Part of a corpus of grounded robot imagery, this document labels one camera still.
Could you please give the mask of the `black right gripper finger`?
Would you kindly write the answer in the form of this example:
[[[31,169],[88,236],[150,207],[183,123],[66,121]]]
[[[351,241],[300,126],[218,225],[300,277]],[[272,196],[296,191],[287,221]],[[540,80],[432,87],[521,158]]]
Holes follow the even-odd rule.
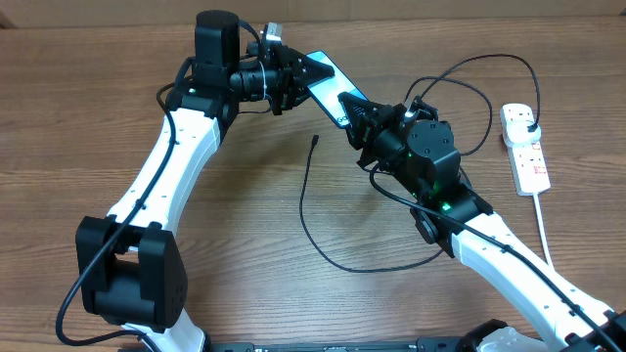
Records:
[[[340,93],[338,100],[345,111],[349,128],[374,126],[386,121],[384,105],[358,98],[351,93]]]
[[[368,149],[372,144],[373,126],[369,123],[351,124],[346,129],[347,140],[354,150]]]

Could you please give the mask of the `blue Galaxy smartphone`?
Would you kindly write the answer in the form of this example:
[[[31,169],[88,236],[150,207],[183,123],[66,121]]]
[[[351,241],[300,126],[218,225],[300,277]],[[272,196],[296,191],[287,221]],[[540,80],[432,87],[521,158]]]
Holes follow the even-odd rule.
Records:
[[[315,51],[307,54],[307,57],[321,64],[331,66],[334,69],[335,74],[332,77],[309,85],[308,91],[330,120],[338,128],[346,129],[349,125],[349,119],[341,102],[338,100],[338,95],[340,93],[350,93],[363,100],[366,100],[366,96],[338,68],[325,52]]]

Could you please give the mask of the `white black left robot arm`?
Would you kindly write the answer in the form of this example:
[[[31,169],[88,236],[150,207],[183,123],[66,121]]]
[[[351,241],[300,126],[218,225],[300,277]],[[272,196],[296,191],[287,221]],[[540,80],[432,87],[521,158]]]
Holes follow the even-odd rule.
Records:
[[[274,114],[298,106],[334,69],[286,46],[269,23],[242,47],[246,22],[209,10],[196,17],[195,53],[158,90],[158,140],[135,181],[103,218],[86,217],[75,237],[79,276],[70,289],[84,309],[137,337],[149,351],[207,351],[207,333],[185,309],[188,276],[176,244],[181,214],[202,169],[243,102]]]

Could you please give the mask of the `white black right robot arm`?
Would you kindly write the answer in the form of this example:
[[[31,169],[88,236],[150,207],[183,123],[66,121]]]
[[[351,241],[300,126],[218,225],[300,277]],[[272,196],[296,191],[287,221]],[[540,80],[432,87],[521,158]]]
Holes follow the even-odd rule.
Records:
[[[622,351],[625,316],[563,278],[521,242],[460,175],[446,121],[415,100],[382,105],[341,93],[360,165],[389,173],[410,194],[383,195],[411,209],[419,233],[496,288],[551,351]]]

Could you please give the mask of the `white charger plug adapter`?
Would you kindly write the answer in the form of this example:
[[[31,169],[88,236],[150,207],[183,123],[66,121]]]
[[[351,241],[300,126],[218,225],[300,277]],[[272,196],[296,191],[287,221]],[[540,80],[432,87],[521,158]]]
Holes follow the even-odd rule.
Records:
[[[503,139],[509,148],[536,143],[541,139],[542,130],[537,126],[533,131],[529,128],[532,123],[527,121],[506,120],[503,126]]]

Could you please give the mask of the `white power strip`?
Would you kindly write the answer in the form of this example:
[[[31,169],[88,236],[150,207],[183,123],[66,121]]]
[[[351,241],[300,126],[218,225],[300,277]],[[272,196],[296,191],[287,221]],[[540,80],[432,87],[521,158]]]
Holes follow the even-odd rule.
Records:
[[[502,129],[506,120],[527,121],[534,125],[532,108],[518,103],[505,104],[499,112]],[[507,147],[516,193],[533,197],[551,188],[540,140],[536,143]]]

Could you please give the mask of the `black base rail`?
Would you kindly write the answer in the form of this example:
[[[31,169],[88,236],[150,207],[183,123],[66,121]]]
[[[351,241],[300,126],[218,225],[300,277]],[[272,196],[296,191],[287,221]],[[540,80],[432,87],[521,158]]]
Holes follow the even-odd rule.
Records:
[[[379,341],[363,343],[299,343],[254,345],[252,343],[214,343],[209,351],[215,352],[455,352],[455,351],[547,351],[543,341],[526,336],[497,336],[482,347],[462,347],[460,337],[421,337],[416,341]]]

